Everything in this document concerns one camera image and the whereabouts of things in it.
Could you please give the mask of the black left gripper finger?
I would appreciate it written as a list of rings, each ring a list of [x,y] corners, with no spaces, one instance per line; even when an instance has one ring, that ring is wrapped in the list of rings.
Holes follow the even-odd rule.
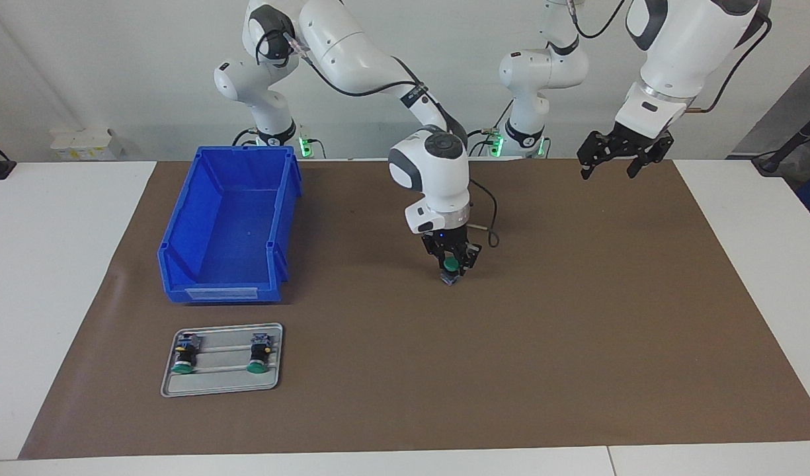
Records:
[[[633,156],[633,145],[619,135],[591,132],[577,150],[583,180],[588,180],[594,169],[619,157]]]
[[[667,156],[673,143],[674,138],[671,133],[664,132],[647,150],[640,149],[628,166],[629,178],[634,179],[644,167],[652,165],[652,163],[660,163]]]

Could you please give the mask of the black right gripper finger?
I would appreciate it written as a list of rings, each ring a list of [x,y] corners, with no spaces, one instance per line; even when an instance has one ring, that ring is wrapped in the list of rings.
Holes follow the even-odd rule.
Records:
[[[445,235],[422,235],[422,242],[426,248],[426,253],[435,257],[438,261],[438,268],[441,271],[448,271],[445,262],[448,251],[446,249]]]
[[[459,264],[459,273],[466,273],[474,268],[483,246],[469,241],[456,245],[456,260]]]

